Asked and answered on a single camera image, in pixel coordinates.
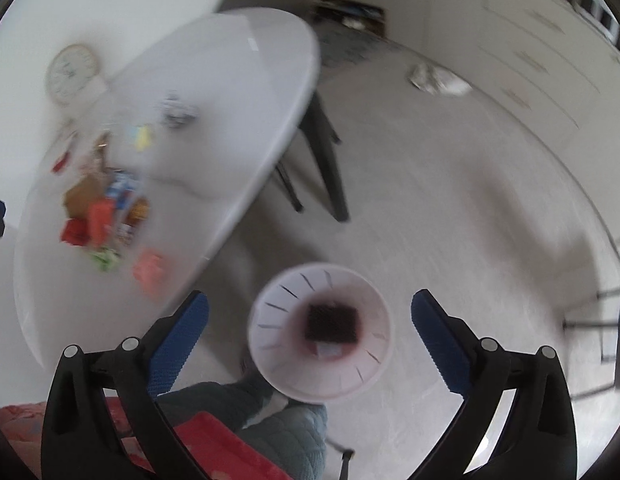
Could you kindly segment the brown cardboard box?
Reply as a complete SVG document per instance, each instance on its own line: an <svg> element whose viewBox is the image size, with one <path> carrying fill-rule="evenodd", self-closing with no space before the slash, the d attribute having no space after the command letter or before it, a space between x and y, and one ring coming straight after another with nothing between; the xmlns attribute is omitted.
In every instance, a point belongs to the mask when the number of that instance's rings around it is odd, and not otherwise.
<svg viewBox="0 0 620 480"><path fill-rule="evenodd" d="M104 196L106 182L88 174L64 193L63 207L70 219L85 219L89 206Z"/></svg>

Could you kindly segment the pink paper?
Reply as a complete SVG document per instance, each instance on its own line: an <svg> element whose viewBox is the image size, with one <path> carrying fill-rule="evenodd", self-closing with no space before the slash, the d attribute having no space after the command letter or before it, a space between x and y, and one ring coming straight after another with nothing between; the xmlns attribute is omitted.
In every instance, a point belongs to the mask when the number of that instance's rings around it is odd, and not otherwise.
<svg viewBox="0 0 620 480"><path fill-rule="evenodd" d="M165 256L150 248L139 254L133 266L133 278L142 292L152 299L161 296L167 273L168 263Z"/></svg>

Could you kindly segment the newspaper ball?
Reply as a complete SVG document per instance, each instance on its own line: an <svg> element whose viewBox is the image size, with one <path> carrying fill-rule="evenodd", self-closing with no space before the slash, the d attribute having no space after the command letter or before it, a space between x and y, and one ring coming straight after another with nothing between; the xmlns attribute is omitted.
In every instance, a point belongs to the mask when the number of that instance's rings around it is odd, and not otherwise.
<svg viewBox="0 0 620 480"><path fill-rule="evenodd" d="M199 117L199 108L185 104L177 94L169 94L161 101L161 124L169 129L188 126Z"/></svg>

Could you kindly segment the blue surgical face mask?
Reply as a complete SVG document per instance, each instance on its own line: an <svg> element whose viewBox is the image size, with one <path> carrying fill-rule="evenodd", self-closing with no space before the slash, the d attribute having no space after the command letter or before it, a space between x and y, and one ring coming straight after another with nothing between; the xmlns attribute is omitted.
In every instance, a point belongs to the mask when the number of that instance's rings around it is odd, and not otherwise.
<svg viewBox="0 0 620 480"><path fill-rule="evenodd" d="M320 360L337 360L342 357L343 348L341 344L318 341L315 344L315 353Z"/></svg>

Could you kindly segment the pink white trash bin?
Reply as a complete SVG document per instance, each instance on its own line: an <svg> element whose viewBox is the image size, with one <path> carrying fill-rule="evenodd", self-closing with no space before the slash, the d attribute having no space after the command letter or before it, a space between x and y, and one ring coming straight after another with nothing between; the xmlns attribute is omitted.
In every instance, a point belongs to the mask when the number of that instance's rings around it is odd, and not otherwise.
<svg viewBox="0 0 620 480"><path fill-rule="evenodd" d="M337 264L294 266L272 278L249 316L261 375L290 399L346 401L377 382L393 350L390 309L361 274Z"/></svg>

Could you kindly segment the red white small box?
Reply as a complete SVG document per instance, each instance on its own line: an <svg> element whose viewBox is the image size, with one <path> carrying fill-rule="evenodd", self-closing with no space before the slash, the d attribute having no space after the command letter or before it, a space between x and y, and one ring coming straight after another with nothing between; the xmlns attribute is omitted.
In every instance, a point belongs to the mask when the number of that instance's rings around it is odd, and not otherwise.
<svg viewBox="0 0 620 480"><path fill-rule="evenodd" d="M78 140L80 140L81 133L78 130L74 130L68 139L67 145L64 147L63 152L57 157L52 165L52 174L62 174L64 170L70 165L73 153Z"/></svg>

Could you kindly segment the clear plastic snack bag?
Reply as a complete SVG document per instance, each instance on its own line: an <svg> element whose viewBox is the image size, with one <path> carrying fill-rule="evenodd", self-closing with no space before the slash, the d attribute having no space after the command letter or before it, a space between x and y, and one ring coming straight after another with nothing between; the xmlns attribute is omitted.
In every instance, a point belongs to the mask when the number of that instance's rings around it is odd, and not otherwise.
<svg viewBox="0 0 620 480"><path fill-rule="evenodd" d="M111 132L106 130L96 139L93 148L84 157L83 172L84 174L107 174L108 166L108 150L111 143Z"/></svg>

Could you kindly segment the orange red paper piece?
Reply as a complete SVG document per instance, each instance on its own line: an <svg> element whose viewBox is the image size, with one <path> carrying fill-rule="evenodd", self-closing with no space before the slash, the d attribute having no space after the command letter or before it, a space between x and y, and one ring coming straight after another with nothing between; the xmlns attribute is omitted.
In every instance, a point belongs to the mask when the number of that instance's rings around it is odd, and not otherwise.
<svg viewBox="0 0 620 480"><path fill-rule="evenodd" d="M114 201L101 198L91 203L87 213L89 243L94 247L106 244L111 233L114 217Z"/></svg>

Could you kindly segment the white round table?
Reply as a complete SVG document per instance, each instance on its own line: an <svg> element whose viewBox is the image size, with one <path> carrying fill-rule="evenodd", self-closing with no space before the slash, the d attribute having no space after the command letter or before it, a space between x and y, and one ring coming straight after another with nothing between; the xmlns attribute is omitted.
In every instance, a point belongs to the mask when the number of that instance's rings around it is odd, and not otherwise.
<svg viewBox="0 0 620 480"><path fill-rule="evenodd" d="M172 312L244 217L297 131L319 76L319 43L293 14L265 8L211 14L187 24L128 64L78 118L70 165L52 174L64 149L40 163L14 250L14 299L34 358L53 370L69 344L107 350ZM177 94L199 108L188 126L161 124L161 101ZM138 152L133 129L149 124L153 144ZM63 195L104 131L108 164L139 177L148 219L111 272L86 250L63 243ZM133 278L146 248L168 263L161 296Z"/></svg>

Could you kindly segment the small green paper scrap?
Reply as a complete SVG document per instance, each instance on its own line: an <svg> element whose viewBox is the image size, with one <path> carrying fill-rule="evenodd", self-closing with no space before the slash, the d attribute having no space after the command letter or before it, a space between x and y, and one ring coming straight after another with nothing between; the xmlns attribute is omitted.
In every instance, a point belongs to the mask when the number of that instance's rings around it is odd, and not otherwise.
<svg viewBox="0 0 620 480"><path fill-rule="evenodd" d="M90 258L100 272L111 272L119 266L121 256L110 247L101 247L89 253Z"/></svg>

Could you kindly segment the brown snack wrapper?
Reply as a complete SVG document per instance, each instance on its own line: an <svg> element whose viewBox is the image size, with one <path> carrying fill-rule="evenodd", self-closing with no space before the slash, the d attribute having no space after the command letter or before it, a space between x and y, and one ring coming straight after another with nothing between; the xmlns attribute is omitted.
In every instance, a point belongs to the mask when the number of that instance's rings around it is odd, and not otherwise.
<svg viewBox="0 0 620 480"><path fill-rule="evenodd" d="M124 223L127 226L137 226L148 218L149 211L149 200L145 196L140 196L127 211Z"/></svg>

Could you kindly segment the yellow blue folded paper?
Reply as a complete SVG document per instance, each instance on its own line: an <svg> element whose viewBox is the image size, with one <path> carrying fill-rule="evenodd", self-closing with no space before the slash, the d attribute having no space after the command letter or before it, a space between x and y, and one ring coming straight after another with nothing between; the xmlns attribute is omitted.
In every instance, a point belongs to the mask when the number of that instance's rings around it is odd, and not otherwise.
<svg viewBox="0 0 620 480"><path fill-rule="evenodd" d="M148 150L153 144L153 128L152 125L144 124L136 126L133 129L133 144L138 152Z"/></svg>

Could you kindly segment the grey quilted trouser leg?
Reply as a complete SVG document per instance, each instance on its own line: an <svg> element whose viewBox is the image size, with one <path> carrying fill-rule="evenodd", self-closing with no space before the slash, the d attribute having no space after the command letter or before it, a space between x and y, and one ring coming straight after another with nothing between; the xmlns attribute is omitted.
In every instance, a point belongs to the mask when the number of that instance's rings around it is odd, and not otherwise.
<svg viewBox="0 0 620 480"><path fill-rule="evenodd" d="M208 413L290 478L322 478L327 452L326 406L289 399L285 408L258 420L275 389L261 375L248 349L243 350L240 368L237 382L198 382L159 396L163 414L173 426L179 426L199 413Z"/></svg>

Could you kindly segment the grey dining chair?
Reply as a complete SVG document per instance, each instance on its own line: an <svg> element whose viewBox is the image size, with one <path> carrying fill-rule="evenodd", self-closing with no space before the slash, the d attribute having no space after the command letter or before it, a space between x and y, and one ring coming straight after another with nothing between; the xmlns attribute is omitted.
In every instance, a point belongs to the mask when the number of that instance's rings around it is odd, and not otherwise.
<svg viewBox="0 0 620 480"><path fill-rule="evenodd" d="M269 8L288 12L311 22L311 0L221 0L217 12L248 8Z"/></svg>

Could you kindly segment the shoe rack cubby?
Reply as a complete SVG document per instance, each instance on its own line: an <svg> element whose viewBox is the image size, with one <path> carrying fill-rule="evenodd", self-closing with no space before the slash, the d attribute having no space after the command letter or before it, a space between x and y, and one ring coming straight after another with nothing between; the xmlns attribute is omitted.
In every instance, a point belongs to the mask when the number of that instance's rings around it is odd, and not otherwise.
<svg viewBox="0 0 620 480"><path fill-rule="evenodd" d="M320 20L330 20L359 32L386 37L386 13L379 6L352 0L313 0L313 13Z"/></svg>

